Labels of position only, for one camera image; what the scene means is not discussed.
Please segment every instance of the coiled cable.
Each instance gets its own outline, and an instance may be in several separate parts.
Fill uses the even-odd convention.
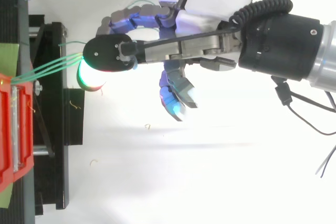
[[[291,0],[262,0],[251,3],[236,11],[229,22],[242,29],[253,18],[272,13],[289,13],[293,8]]]

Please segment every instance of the black wrist cylinder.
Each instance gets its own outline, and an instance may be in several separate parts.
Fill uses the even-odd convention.
[[[312,69],[322,34],[317,19],[278,14],[253,20],[243,32],[246,41],[239,66],[300,81]]]

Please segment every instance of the red container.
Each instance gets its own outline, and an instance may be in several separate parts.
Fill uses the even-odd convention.
[[[27,174],[34,166],[33,147],[33,84],[26,82],[18,88],[19,166],[14,173],[10,77],[0,74],[0,191]]]
[[[10,78],[0,74],[0,191],[14,181],[10,88]]]

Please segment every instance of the black metal frame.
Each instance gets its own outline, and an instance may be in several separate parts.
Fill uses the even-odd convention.
[[[28,2],[0,0],[0,43],[19,44],[17,73],[30,70]],[[8,209],[0,209],[0,223],[35,223],[34,169],[13,184]]]
[[[39,26],[30,38],[31,60],[37,68],[66,55],[62,23],[44,24],[43,15],[29,16],[31,27]],[[43,204],[65,209],[69,204],[68,146],[82,144],[85,93],[64,88],[66,73],[56,72],[39,79],[43,91],[35,96],[34,145],[51,148],[48,156],[35,156],[35,212],[43,214]],[[79,106],[76,109],[70,104]]]

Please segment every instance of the black cable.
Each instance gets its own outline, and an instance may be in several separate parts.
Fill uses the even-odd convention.
[[[333,106],[334,108],[334,111],[336,111],[336,104],[335,104],[335,101],[334,101],[334,98],[332,97],[331,93],[328,92],[328,91],[325,91],[331,105]],[[321,167],[324,165],[324,168],[323,168],[323,171],[322,171],[322,174],[321,174],[321,178],[324,176],[324,172],[326,171],[326,167],[329,163],[329,160],[331,159],[331,156],[334,154],[334,152],[336,151],[336,145],[335,147],[331,150],[331,152],[329,153],[329,155],[326,157],[326,159],[323,161],[323,163],[320,165],[319,169],[316,171],[316,174],[320,171]]]
[[[289,13],[292,8],[291,0],[262,0],[244,6],[230,17],[229,22],[243,28],[254,18],[272,13]]]
[[[334,111],[336,111],[336,104],[335,104],[334,98],[332,97],[331,93],[328,91],[325,91],[325,93],[327,94],[327,97],[329,98],[329,101],[332,107],[334,108]]]
[[[327,167],[327,165],[328,165],[328,163],[329,163],[329,160],[330,160],[332,154],[334,154],[335,151],[336,151],[336,145],[335,145],[335,147],[331,150],[331,152],[329,153],[328,157],[323,161],[323,162],[325,162],[325,165],[324,165],[323,172],[322,172],[320,178],[322,178],[322,177],[324,176],[324,172],[326,171],[326,167]]]
[[[315,128],[310,122],[308,122],[306,119],[304,119],[303,117],[301,117],[298,113],[296,113],[290,105],[287,105],[287,107],[289,108],[289,110],[296,115],[299,119],[303,120],[305,123],[307,123],[310,127],[312,127],[314,130],[316,130],[318,133],[324,135],[324,136],[331,136],[331,135],[335,135],[336,132],[332,132],[332,133],[324,133],[320,130],[318,130],[317,128]]]
[[[301,101],[303,101],[303,102],[309,103],[311,105],[314,105],[314,106],[319,107],[321,109],[327,110],[329,112],[336,113],[335,109],[327,107],[327,106],[324,106],[324,105],[322,105],[322,104],[320,104],[320,103],[318,103],[316,101],[313,101],[313,100],[311,100],[311,99],[309,99],[307,97],[304,97],[304,96],[302,96],[300,94],[296,94],[296,93],[294,93],[294,92],[291,91],[290,95],[293,96],[293,97],[295,97],[295,98],[297,98],[297,99],[299,99],[299,100],[301,100]]]

